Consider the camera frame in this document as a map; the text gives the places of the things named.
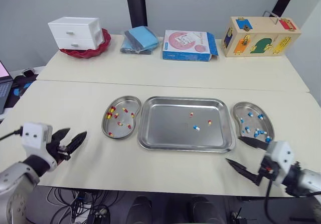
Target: cardboard box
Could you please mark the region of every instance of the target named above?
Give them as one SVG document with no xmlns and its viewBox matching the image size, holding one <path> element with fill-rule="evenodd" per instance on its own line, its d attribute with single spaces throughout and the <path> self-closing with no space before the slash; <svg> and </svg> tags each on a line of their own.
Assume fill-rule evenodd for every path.
<svg viewBox="0 0 321 224">
<path fill-rule="evenodd" d="M 212 55 L 218 56 L 213 34 L 165 30 L 163 59 L 208 62 Z"/>
</svg>

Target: colorful wooden busy box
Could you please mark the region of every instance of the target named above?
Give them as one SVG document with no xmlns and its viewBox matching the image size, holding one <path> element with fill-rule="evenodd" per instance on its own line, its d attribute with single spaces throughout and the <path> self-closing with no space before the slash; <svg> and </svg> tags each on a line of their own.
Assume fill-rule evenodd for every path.
<svg viewBox="0 0 321 224">
<path fill-rule="evenodd" d="M 222 47 L 227 57 L 280 56 L 300 35 L 290 18 L 231 17 Z"/>
</svg>

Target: white table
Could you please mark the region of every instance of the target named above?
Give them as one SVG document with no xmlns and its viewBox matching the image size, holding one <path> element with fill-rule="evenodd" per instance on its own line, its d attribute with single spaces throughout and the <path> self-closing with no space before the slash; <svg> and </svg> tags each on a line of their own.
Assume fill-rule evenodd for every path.
<svg viewBox="0 0 321 224">
<path fill-rule="evenodd" d="M 152 55 L 122 54 L 123 36 L 112 35 L 108 50 L 90 59 L 58 51 L 38 80 L 100 82 L 152 86 L 309 92 L 286 56 L 226 58 L 210 62 L 163 60 L 161 46 Z"/>
<path fill-rule="evenodd" d="M 71 188 L 117 189 L 220 195 L 264 196 L 267 181 L 257 187 L 239 175 L 225 158 L 236 160 L 257 173 L 264 151 L 237 141 L 226 154 L 153 151 L 137 142 L 137 128 L 124 140 L 113 140 L 101 131 L 108 105 L 123 95 L 142 103 L 154 95 L 213 97 L 229 108 L 239 101 L 260 106 L 270 117 L 276 140 L 289 141 L 295 160 L 303 168 L 321 171 L 320 107 L 309 93 L 195 89 L 120 84 L 36 81 L 12 109 L 0 127 L 3 136 L 27 121 L 51 124 L 54 131 L 70 127 L 63 144 L 88 131 L 83 145 L 40 184 Z M 19 136 L 0 142 L 0 171 L 26 154 Z M 284 196 L 284 187 L 273 187 L 272 196 Z"/>
</svg>

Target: white wall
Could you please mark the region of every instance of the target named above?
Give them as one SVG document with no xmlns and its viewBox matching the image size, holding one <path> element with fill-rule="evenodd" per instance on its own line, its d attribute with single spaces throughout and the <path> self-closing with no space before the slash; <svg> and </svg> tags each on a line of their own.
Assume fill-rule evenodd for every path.
<svg viewBox="0 0 321 224">
<path fill-rule="evenodd" d="M 321 106 L 321 0 L 291 0 L 282 16 L 301 27 L 286 55 Z"/>
<path fill-rule="evenodd" d="M 0 0 L 0 59 L 8 71 L 43 66 L 58 50 L 48 22 L 99 17 L 111 33 L 131 28 L 127 0 Z"/>
<path fill-rule="evenodd" d="M 231 16 L 262 16 L 278 0 L 146 0 L 148 26 L 167 30 L 208 31 L 223 37 Z"/>
</svg>

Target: keyboard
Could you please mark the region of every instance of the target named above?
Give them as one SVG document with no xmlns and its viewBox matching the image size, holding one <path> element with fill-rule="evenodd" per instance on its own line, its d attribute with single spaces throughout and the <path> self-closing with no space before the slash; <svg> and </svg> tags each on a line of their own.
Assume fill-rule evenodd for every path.
<svg viewBox="0 0 321 224">
<path fill-rule="evenodd" d="M 6 95 L 9 85 L 9 82 L 0 84 L 0 97 L 4 97 Z"/>
</svg>

